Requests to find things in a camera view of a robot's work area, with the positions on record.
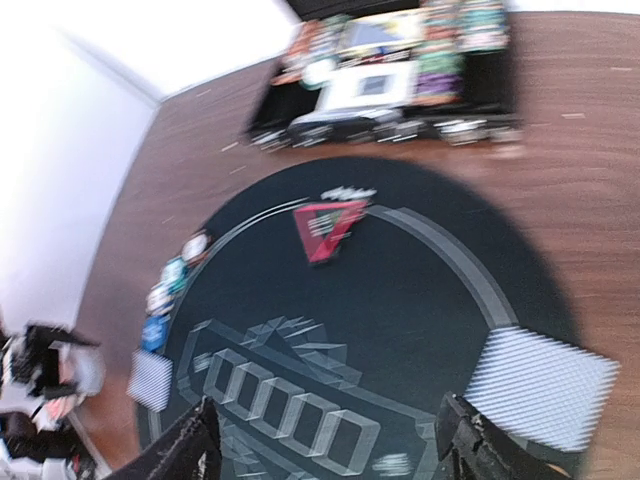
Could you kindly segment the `red triangle all-in marker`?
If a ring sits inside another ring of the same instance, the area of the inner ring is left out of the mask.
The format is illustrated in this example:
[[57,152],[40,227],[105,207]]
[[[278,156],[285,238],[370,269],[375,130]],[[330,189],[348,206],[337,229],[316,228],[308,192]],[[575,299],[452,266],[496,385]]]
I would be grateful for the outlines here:
[[293,211],[295,225],[310,265],[330,261],[353,225],[366,214],[367,200],[310,203]]

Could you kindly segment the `red black chips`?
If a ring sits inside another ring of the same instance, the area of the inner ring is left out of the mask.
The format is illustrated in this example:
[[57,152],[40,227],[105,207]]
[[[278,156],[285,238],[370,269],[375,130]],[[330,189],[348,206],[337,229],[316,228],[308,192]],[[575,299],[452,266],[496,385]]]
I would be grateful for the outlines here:
[[214,243],[213,235],[206,229],[193,233],[181,250],[181,258],[189,268],[199,265]]

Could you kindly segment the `white blue chips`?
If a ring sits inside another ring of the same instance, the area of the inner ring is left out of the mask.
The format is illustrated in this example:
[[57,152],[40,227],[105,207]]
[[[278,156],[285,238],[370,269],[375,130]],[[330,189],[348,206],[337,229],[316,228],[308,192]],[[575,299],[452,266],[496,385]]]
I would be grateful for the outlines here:
[[174,306],[175,296],[165,283],[154,285],[146,298],[146,313],[149,316],[167,315]]

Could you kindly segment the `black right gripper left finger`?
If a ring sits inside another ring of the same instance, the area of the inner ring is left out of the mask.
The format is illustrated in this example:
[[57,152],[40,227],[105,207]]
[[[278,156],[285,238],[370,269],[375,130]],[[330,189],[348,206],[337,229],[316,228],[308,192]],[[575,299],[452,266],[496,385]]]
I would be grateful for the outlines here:
[[106,479],[221,478],[222,453],[215,401],[203,397],[141,455]]

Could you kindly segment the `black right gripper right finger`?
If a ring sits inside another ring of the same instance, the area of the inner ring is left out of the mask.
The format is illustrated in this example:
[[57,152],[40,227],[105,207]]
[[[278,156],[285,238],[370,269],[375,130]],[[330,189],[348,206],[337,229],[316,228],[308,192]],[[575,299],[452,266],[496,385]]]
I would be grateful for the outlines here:
[[449,480],[567,479],[520,447],[464,397],[448,392],[437,414],[437,477]]

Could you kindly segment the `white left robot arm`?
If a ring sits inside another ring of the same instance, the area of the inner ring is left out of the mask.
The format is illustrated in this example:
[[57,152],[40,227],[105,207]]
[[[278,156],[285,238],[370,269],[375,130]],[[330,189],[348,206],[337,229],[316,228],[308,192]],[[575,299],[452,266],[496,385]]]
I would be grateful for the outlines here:
[[95,479],[72,416],[105,379],[101,343],[64,325],[1,331],[1,477]]

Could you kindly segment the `blue card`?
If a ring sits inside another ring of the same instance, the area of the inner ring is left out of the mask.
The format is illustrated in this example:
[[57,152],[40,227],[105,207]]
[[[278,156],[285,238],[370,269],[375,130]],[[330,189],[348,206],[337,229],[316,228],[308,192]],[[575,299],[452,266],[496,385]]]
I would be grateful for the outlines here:
[[136,350],[132,356],[127,394],[150,411],[160,412],[168,403],[173,362],[162,355]]
[[585,451],[620,364],[520,327],[489,332],[466,400],[506,432],[567,453]]

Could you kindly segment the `blue small blind button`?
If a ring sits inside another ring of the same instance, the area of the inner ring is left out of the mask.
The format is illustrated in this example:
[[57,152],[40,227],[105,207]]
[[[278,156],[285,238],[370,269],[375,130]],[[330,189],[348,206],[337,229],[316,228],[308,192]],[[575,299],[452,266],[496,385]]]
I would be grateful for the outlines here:
[[168,316],[150,316],[142,329],[140,348],[147,352],[155,352],[166,343],[168,332]]

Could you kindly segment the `green chips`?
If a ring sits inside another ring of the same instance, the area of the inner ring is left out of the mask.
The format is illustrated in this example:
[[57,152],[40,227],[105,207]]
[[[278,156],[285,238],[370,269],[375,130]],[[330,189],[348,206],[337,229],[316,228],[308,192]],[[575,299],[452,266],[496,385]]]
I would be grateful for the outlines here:
[[185,287],[188,268],[181,256],[170,259],[163,267],[160,282],[170,294],[175,294]]

